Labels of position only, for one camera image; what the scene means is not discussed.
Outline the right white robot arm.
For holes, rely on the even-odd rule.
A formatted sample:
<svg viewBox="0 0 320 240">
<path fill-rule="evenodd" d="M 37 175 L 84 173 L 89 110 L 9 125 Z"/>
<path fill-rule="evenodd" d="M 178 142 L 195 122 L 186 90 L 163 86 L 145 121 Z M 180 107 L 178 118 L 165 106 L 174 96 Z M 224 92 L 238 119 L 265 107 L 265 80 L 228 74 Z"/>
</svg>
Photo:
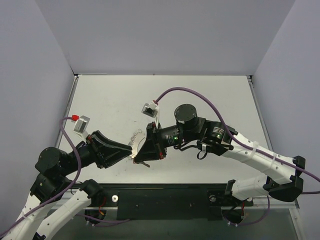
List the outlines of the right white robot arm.
<svg viewBox="0 0 320 240">
<path fill-rule="evenodd" d="M 133 156 L 134 163 L 162 160 L 169 147 L 181 152 L 195 148 L 204 156 L 211 153 L 231 158 L 262 173 L 245 180 L 229 180 L 223 198 L 230 205 L 260 196 L 293 202 L 302 194 L 304 181 L 301 170 L 306 164 L 303 157 L 282 157 L 269 151 L 230 126 L 199 117 L 191 104 L 178 106 L 174 111 L 176 124 L 162 128 L 157 120 L 158 109 L 150 104 L 142 109 L 143 114 L 156 120 L 147 125 L 145 142 Z"/>
</svg>

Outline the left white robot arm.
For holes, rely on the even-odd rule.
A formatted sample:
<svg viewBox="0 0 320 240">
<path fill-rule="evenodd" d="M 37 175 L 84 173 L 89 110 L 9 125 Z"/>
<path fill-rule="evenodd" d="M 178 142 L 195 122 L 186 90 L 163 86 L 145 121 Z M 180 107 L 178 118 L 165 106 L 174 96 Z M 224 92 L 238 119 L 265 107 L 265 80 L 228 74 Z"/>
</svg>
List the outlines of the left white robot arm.
<svg viewBox="0 0 320 240">
<path fill-rule="evenodd" d="M 48 147 L 38 158 L 39 174 L 30 188 L 27 201 L 16 222 L 0 236 L 4 240 L 47 240 L 80 210 L 105 204 L 107 194 L 93 179 L 86 180 L 79 190 L 52 215 L 52 207 L 77 182 L 81 169 L 93 163 L 106 169 L 132 153 L 132 147 L 104 137 L 99 131 L 88 135 L 72 152 Z"/>
</svg>

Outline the silver key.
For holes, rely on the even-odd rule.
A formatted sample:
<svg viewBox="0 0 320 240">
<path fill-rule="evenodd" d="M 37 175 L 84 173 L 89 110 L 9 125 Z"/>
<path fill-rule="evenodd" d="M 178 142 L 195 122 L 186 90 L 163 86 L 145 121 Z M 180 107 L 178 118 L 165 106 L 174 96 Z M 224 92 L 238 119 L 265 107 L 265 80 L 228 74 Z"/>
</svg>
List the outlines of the silver key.
<svg viewBox="0 0 320 240">
<path fill-rule="evenodd" d="M 145 166 L 147 168 L 150 168 L 150 165 L 145 163 L 145 162 L 139 162 L 138 164 L 143 165 L 143 166 Z"/>
</svg>

